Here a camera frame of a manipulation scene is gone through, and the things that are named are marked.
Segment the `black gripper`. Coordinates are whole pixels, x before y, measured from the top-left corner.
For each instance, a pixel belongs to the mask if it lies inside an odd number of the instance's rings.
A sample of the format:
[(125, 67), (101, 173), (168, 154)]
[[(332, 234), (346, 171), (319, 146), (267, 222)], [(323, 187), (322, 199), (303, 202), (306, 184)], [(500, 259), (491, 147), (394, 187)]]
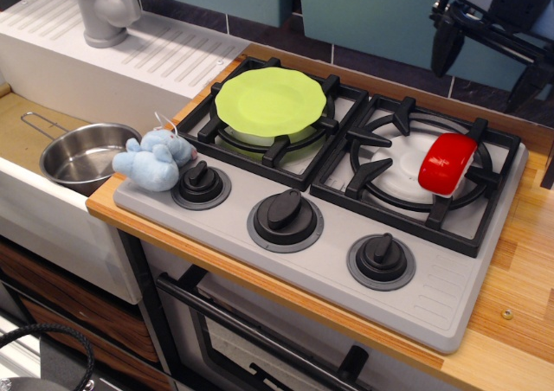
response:
[(553, 67), (553, 0), (437, 0), (431, 70), (441, 78), (467, 37), (526, 66), (506, 102), (516, 112), (550, 83)]

